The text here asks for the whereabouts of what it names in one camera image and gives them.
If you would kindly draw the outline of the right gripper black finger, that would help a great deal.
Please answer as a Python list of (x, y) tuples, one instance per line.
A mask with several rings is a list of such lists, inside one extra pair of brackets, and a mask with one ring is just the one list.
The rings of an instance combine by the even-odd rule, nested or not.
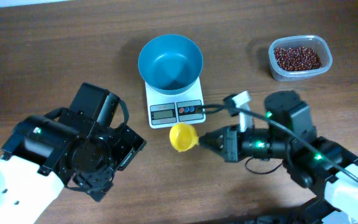
[(199, 138), (200, 146), (223, 146), (227, 127), (208, 132)]
[(226, 159), (226, 151), (223, 144), (204, 144), (200, 143), (200, 146), (212, 151), (213, 153), (217, 154), (218, 156)]

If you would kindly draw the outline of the yellow measuring scoop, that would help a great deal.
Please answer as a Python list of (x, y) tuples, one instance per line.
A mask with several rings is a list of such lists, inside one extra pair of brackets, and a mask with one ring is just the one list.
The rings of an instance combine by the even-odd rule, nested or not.
[(199, 136), (191, 124), (177, 123), (171, 127), (169, 140), (178, 152), (188, 151), (199, 144)]

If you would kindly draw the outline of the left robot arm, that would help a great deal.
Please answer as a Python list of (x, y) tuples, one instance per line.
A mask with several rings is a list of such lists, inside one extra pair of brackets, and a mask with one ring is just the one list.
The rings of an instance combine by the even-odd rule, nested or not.
[(32, 115), (14, 128), (0, 158), (0, 223), (34, 223), (63, 189), (100, 202), (146, 145), (126, 122), (112, 128), (125, 102), (84, 83), (71, 105)]

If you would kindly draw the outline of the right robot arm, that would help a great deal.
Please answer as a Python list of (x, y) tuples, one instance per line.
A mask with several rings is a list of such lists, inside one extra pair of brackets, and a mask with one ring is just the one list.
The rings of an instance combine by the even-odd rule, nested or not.
[(266, 97), (266, 114), (260, 115), (237, 106), (234, 98), (196, 108), (204, 114), (242, 115), (239, 124), (201, 136), (200, 146), (226, 162), (280, 159), (292, 181), (315, 195), (292, 212), (250, 223), (358, 223), (358, 156), (318, 136), (306, 102), (295, 91), (278, 91)]

